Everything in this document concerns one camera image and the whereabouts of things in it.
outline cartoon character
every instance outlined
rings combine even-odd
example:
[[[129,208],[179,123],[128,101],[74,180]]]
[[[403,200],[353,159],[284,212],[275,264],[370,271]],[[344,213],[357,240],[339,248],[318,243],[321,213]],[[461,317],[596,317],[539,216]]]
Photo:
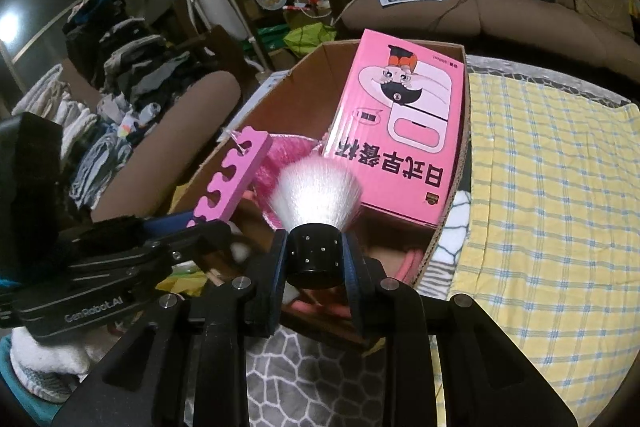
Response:
[[[386,67],[368,66],[358,80],[368,94],[391,108],[386,126],[395,141],[436,153],[447,132],[451,78],[443,70],[419,62],[417,56],[389,46]]]

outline teal fabric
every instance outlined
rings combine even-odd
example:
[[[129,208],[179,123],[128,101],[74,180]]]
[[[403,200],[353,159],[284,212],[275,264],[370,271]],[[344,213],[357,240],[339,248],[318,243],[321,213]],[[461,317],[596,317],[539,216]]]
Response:
[[[0,340],[0,375],[6,382],[9,389],[14,393],[14,396],[20,402],[23,409],[33,418],[41,427],[49,427],[60,409],[60,404],[47,402],[29,393],[18,378],[15,376],[14,369],[9,359],[9,352],[11,351],[11,337],[9,335],[3,337]]]

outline green bag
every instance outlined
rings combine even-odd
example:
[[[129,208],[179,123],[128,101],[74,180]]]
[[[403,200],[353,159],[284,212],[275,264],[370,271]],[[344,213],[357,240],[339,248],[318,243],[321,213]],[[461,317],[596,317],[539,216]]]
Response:
[[[331,26],[317,22],[290,31],[284,42],[298,57],[304,57],[323,42],[335,41],[336,33]]]

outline pink fabric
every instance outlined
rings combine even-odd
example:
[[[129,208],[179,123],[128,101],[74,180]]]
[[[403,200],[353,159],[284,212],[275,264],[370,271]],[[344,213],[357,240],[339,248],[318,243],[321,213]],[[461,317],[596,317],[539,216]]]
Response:
[[[318,154],[320,142],[293,134],[272,134],[271,139],[271,148],[254,176],[254,192],[262,217],[273,230],[277,230],[282,228],[282,223],[271,210],[269,201],[278,184],[280,171],[312,153]]]

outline yellow checkered tablecloth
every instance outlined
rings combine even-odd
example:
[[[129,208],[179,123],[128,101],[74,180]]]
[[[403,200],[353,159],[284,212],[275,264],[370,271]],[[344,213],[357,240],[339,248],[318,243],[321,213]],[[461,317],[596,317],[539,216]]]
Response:
[[[470,83],[470,235],[450,295],[473,296],[586,426],[640,348],[640,112]]]

